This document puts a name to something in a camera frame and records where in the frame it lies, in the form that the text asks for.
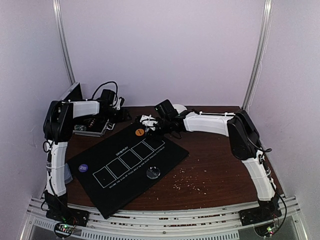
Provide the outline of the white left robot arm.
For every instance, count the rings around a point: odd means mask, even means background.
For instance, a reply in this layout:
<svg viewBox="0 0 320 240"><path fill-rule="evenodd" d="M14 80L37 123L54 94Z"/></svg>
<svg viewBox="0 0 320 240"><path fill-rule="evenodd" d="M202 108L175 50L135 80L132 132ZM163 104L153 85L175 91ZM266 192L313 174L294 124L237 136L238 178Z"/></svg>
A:
<svg viewBox="0 0 320 240"><path fill-rule="evenodd" d="M129 121L132 117L129 111L122 107L123 102L121 99L115 106L101 99L54 100L50 103L43 124L45 139L43 149L47 153L47 180L44 194L53 215L61 222L67 222L72 218L72 211L67 204L64 174L66 150L73 135L74 119L102 115L112 125Z"/></svg>

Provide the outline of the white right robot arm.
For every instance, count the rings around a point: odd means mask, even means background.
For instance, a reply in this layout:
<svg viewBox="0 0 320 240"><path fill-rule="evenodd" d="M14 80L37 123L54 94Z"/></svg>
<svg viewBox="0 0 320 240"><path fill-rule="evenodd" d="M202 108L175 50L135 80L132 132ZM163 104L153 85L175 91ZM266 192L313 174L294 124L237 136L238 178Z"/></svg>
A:
<svg viewBox="0 0 320 240"><path fill-rule="evenodd" d="M245 110L205 113L195 110L178 112L173 109L158 117L139 115L135 120L144 126L149 136L172 132L205 132L228 137L231 153L244 164L257 192L259 206L251 212L261 221L268 220L272 215L281 216L280 195L264 157L271 149L263 149L260 135Z"/></svg>

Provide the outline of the purple small blind button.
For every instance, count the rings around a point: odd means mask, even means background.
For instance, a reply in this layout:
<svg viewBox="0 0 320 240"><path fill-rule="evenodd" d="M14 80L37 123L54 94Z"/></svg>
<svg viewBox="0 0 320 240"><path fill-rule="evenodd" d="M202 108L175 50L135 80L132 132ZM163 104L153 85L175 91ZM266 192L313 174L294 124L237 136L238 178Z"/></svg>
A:
<svg viewBox="0 0 320 240"><path fill-rule="evenodd" d="M78 171L80 173L85 173L87 172L89 169L88 165L87 164L81 164L79 167L78 167Z"/></svg>

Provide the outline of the poker chip row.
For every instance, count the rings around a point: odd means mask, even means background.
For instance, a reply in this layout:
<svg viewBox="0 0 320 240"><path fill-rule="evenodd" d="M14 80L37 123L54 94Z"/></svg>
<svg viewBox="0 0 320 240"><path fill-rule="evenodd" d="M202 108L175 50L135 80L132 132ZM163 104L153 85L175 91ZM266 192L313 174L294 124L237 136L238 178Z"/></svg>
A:
<svg viewBox="0 0 320 240"><path fill-rule="evenodd" d="M74 126L74 131L82 131L85 132L87 130L87 127L85 125L76 124Z"/></svg>

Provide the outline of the black dealer button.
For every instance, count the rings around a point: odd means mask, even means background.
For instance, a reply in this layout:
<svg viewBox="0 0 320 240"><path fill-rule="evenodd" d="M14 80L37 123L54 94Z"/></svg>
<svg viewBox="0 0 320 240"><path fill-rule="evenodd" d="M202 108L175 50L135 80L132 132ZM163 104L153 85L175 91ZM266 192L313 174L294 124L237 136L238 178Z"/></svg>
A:
<svg viewBox="0 0 320 240"><path fill-rule="evenodd" d="M158 167L156 166L150 166L147 170L146 170L146 176L151 179L151 180L155 180L157 178L159 178L161 175L161 171Z"/></svg>

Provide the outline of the grey playing card deck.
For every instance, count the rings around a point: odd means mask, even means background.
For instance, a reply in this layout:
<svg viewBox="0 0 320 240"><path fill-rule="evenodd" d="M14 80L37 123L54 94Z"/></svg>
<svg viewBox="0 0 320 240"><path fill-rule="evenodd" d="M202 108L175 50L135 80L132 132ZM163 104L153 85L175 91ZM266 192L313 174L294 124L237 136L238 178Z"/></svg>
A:
<svg viewBox="0 0 320 240"><path fill-rule="evenodd" d="M64 165L64 183L67 185L73 181L71 170L69 165L66 163Z"/></svg>

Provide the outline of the orange big blind button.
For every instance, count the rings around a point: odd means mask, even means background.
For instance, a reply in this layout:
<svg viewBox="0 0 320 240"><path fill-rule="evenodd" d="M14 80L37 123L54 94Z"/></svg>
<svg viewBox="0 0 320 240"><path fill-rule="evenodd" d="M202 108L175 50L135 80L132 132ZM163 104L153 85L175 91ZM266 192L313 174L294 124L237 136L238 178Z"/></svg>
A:
<svg viewBox="0 0 320 240"><path fill-rule="evenodd" d="M138 136L138 137L141 137L145 134L145 130L142 129L142 128L139 128L135 131L135 134Z"/></svg>

